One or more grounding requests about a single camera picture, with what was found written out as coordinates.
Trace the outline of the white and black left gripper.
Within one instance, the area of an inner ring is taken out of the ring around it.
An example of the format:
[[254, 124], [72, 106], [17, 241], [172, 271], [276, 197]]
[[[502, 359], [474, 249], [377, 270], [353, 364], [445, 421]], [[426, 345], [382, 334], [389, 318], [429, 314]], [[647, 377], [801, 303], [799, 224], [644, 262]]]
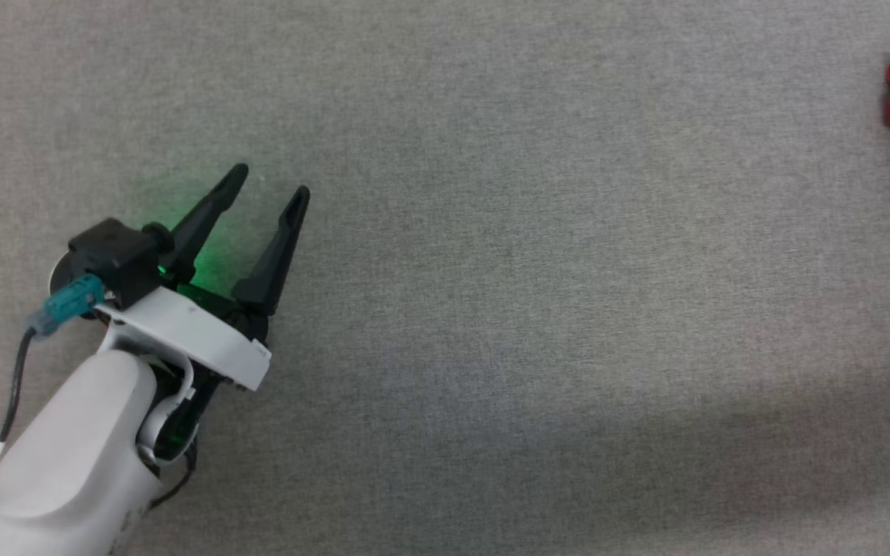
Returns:
[[[173, 283], [190, 283], [195, 261], [220, 216], [232, 208], [250, 173], [237, 163], [187, 212], [170, 232], [172, 249], [160, 256], [163, 274]], [[279, 215], [277, 231], [250, 274], [236, 282], [233, 299], [252, 314], [271, 317], [281, 300], [292, 265], [311, 191], [302, 185]], [[165, 287], [149, 293], [126, 310], [113, 303], [95, 307], [109, 327], [102, 351], [126, 351], [164, 381], [138, 430], [144, 461], [167, 466], [194, 443], [202, 414], [219, 385], [254, 392], [270, 370], [272, 354], [194, 300]]]

